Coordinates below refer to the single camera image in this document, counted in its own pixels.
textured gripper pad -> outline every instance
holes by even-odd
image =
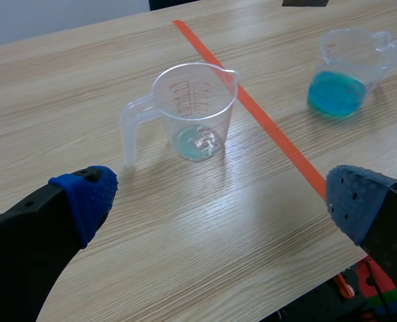
[[[333,221],[359,246],[397,182],[356,166],[337,166],[327,175],[327,206]]]
[[[70,211],[81,240],[86,248],[94,238],[102,218],[111,210],[118,189],[117,175],[106,166],[90,166],[101,170],[97,182],[89,182],[74,174],[51,178],[49,183],[61,186],[67,194]]]

orange tape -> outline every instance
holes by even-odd
[[[219,60],[207,49],[192,30],[181,20],[173,20],[174,25],[182,32],[185,38],[192,44],[196,51],[210,64],[223,68]],[[317,169],[306,159],[300,150],[288,139],[285,133],[273,122],[272,119],[262,110],[254,99],[239,85],[237,96],[243,106],[251,113],[253,118],[262,126],[264,131],[275,141],[279,148],[285,153],[290,161],[297,167],[308,183],[318,192],[326,202],[325,179]]]

gray gripper pad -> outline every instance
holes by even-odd
[[[336,166],[327,175],[327,206],[333,221],[359,246],[397,182],[357,166]]]

measuring cup with blue liquid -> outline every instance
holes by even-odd
[[[328,115],[356,111],[377,83],[397,65],[390,32],[333,30],[321,38],[321,59],[309,87],[309,103]]]
[[[201,62],[164,71],[148,96],[121,113],[126,165],[136,161],[138,125],[155,117],[161,117],[169,142],[183,158],[199,162],[215,155],[227,138],[238,83],[234,70]]]

white wall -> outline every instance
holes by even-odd
[[[0,44],[149,10],[148,0],[0,0]]]

